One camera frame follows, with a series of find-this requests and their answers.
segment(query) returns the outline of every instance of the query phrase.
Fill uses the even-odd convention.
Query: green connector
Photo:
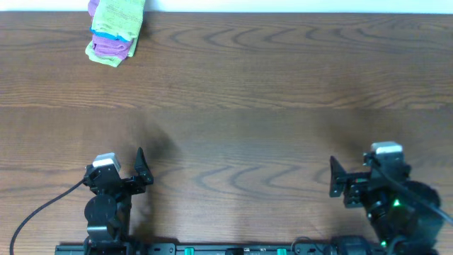
[[[195,254],[194,248],[185,248],[184,249],[184,255],[193,255],[193,254]]]
[[[277,249],[277,255],[286,255],[286,249]]]

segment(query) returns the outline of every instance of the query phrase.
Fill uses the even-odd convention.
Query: wood grain
[[[136,55],[84,54],[87,13],[0,13],[0,254],[18,224],[97,154],[155,184],[132,232],[152,241],[291,242],[362,234],[363,210],[328,198],[328,157],[351,171],[396,140],[413,179],[453,213],[453,17],[147,13]],[[17,254],[86,236],[85,187],[23,229]],[[453,254],[451,227],[437,248]]]

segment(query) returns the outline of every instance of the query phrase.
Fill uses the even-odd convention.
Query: white wall
[[[0,0],[0,11],[86,11],[88,0]],[[147,10],[453,13],[453,0],[147,0]]]

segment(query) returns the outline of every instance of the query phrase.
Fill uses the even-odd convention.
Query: blue towel
[[[124,39],[121,35],[119,35],[119,36],[114,36],[114,35],[111,35],[111,34],[109,34],[109,33],[96,32],[96,30],[91,29],[91,28],[90,28],[90,31],[91,31],[93,34],[97,35],[97,36],[104,37],[104,38],[107,38],[107,39],[110,39],[110,40],[120,40],[120,41],[122,41],[122,42],[124,42],[124,43],[128,43],[128,42],[129,42],[128,40]]]

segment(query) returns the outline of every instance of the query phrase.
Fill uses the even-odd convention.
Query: cloth
[[[96,8],[98,8],[99,0],[90,0],[88,2],[88,13],[91,17],[94,17],[94,13],[96,12]]]
[[[112,49],[105,49],[105,45],[95,45],[94,41],[99,42],[100,38],[95,39],[95,35],[93,35],[93,40],[86,46],[85,49],[85,54],[88,55],[89,59],[91,61],[101,63],[101,64],[108,64],[112,67],[117,67],[118,65],[121,64],[121,61],[123,61],[126,57],[133,57],[135,48],[137,47],[137,41],[138,38],[134,39],[131,45],[128,46],[128,48],[124,50],[119,50],[120,47],[117,48],[119,52],[114,52]]]
[[[139,36],[144,4],[145,0],[101,0],[94,14],[91,30],[98,36],[107,33],[114,39],[131,41]]]
[[[88,46],[86,46],[85,54],[88,55],[91,61],[101,64],[108,64],[112,67],[117,67],[122,61],[119,57],[116,56],[97,56],[93,49],[93,41],[91,41]]]
[[[121,42],[93,35],[94,53],[98,56],[116,56],[124,60],[130,51],[131,45],[132,41]]]

